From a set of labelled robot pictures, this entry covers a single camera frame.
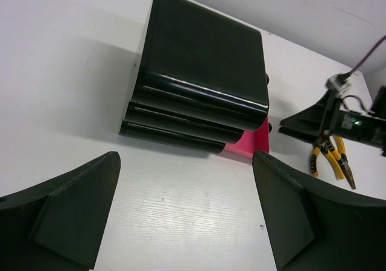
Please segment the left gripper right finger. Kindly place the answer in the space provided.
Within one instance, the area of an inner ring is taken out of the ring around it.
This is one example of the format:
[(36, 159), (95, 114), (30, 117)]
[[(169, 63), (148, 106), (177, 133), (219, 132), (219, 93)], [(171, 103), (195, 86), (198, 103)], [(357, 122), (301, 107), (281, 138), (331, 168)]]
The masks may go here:
[(385, 270), (385, 201), (263, 151), (253, 172), (277, 270)]

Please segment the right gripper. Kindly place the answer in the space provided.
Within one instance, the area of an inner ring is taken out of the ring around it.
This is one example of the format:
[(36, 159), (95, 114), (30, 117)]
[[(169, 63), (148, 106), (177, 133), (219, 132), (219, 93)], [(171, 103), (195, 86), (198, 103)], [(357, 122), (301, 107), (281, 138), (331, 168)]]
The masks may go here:
[[(319, 134), (331, 91), (326, 93), (315, 104), (280, 122), (279, 133), (314, 143)], [(365, 145), (382, 150), (385, 156), (385, 86), (381, 86), (370, 108), (370, 113), (347, 111), (339, 109), (342, 99), (337, 100), (337, 106), (332, 116), (327, 120), (327, 132)]]

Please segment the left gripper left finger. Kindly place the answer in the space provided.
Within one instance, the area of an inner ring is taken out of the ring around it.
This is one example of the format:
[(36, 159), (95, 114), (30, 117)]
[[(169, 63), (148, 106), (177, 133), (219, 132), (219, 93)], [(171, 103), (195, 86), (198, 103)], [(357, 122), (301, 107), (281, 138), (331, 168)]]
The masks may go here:
[(1, 197), (1, 270), (92, 270), (121, 169), (116, 151)]

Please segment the yellow long-nose pliers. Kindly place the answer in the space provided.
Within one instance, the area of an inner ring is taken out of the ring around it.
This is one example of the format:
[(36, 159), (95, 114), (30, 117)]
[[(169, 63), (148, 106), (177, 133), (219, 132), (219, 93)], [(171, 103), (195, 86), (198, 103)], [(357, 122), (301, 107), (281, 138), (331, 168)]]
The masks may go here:
[(320, 154), (323, 154), (324, 157), (331, 164), (332, 168), (335, 168), (336, 161), (334, 160), (332, 153), (328, 149), (327, 139), (319, 137), (312, 144), (312, 152), (309, 159), (310, 171), (313, 177), (318, 177), (317, 159)]

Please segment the yellow combination pliers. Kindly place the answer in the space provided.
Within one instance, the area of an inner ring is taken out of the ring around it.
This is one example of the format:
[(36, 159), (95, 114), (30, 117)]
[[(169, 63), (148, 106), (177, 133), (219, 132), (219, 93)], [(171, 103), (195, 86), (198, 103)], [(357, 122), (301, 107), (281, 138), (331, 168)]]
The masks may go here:
[(329, 154), (331, 154), (331, 156), (335, 159), (334, 163), (332, 164), (335, 170), (335, 174), (339, 180), (347, 180), (351, 189), (355, 190), (356, 184), (347, 159), (344, 141), (340, 136), (333, 136), (332, 138), (335, 143), (333, 143), (331, 138), (328, 137), (325, 139), (325, 144)]

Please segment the pink bottom drawer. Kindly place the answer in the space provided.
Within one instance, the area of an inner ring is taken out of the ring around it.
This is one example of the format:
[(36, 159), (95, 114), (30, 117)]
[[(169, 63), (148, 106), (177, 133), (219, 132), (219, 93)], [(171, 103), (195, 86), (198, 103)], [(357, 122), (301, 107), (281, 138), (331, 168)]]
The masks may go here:
[(245, 131), (236, 144), (226, 144), (220, 156), (247, 164), (251, 163), (255, 152), (270, 152), (270, 129), (271, 126), (266, 118), (256, 131)]

